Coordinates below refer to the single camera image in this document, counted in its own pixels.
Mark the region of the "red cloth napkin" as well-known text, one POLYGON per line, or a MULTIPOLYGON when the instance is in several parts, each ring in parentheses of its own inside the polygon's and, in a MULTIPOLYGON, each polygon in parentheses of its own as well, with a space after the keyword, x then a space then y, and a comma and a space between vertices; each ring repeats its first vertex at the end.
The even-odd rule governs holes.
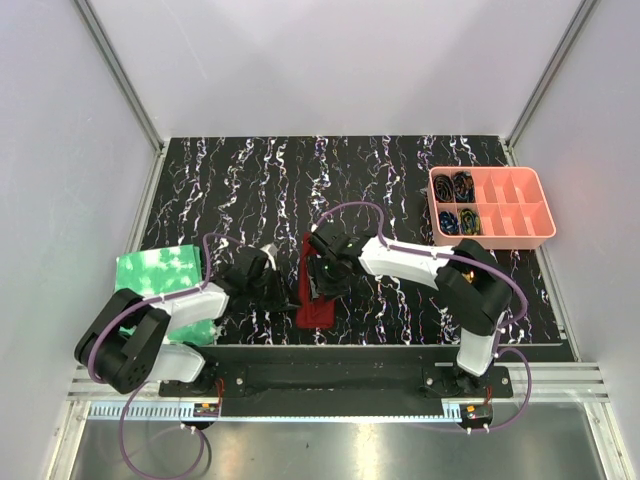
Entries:
POLYGON ((324 297, 311 298, 311 280, 306 260, 316 253, 310 244, 311 234, 304 234, 299 260, 298 297, 301 306, 296 313, 295 324, 300 329, 329 329, 335 324, 335 301, 324 297))

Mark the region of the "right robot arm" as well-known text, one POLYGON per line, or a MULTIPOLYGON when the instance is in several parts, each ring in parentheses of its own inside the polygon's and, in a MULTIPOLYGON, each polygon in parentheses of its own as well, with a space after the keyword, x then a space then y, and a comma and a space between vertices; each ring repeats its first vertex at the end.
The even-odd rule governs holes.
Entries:
POLYGON ((395 277, 437 291, 461 328, 455 387, 470 397, 488 387, 498 326, 514 287, 478 242, 418 245, 371 231, 348 234, 329 222, 312 228, 309 244, 312 253, 305 266, 312 300, 344 297, 351 280, 364 275, 395 277))

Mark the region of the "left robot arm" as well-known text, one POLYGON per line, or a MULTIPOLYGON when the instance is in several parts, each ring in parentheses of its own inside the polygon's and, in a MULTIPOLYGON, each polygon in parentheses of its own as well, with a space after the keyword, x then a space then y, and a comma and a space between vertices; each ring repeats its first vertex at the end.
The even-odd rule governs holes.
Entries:
POLYGON ((277 263, 273 244, 241 247, 234 261, 203 286, 145 298, 116 291, 74 349, 75 360, 120 394, 145 382, 178 381, 196 396, 215 386, 216 372, 191 342, 166 344, 167 334, 217 320, 244 306, 269 313, 301 307, 277 263))

